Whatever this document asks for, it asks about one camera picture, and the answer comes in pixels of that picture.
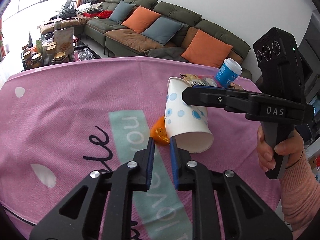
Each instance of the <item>pink sleeve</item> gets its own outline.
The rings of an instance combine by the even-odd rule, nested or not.
[[[304,153],[294,166],[286,169],[280,185],[284,220],[291,224],[293,239],[297,239],[320,208],[320,184]]]

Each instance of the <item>red box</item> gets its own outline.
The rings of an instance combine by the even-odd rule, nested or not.
[[[96,16],[98,16],[100,13],[92,13],[92,14],[90,14],[90,13],[83,13],[82,15],[84,15],[84,16],[87,16],[87,17],[96,17]]]

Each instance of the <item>blue and white cup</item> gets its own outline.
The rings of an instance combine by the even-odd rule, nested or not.
[[[169,78],[165,129],[169,138],[175,136],[178,148],[190,153],[201,153],[213,143],[213,135],[208,128],[208,111],[204,106],[185,104],[182,92],[187,87],[190,85],[183,79]]]
[[[216,75],[216,80],[224,88],[230,86],[231,82],[235,80],[242,73],[241,66],[231,58],[224,60],[219,72]]]

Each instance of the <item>jar lid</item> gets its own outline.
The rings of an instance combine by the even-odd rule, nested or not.
[[[27,51],[25,54],[23,54],[24,58],[31,58],[31,50]]]
[[[63,59],[64,57],[66,56],[66,53],[65,52],[58,52],[56,55],[54,55],[54,59],[55,60],[60,60],[60,59]]]
[[[48,53],[52,53],[56,49],[57,45],[53,45],[47,48]]]
[[[38,59],[41,58],[41,54],[38,53],[38,54],[35,54],[32,58],[31,58],[31,61],[37,61]]]

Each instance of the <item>camera lens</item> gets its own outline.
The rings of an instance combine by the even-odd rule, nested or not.
[[[268,45],[264,45],[262,50],[263,50],[264,58],[266,60],[271,60],[271,50],[270,50],[269,46]]]
[[[259,62],[262,61],[262,53],[261,53],[260,50],[258,50],[258,52],[257,52],[257,59],[258,59]]]
[[[277,41],[273,41],[272,50],[277,56],[279,56],[279,54],[280,54],[280,45],[279,45],[279,43]]]

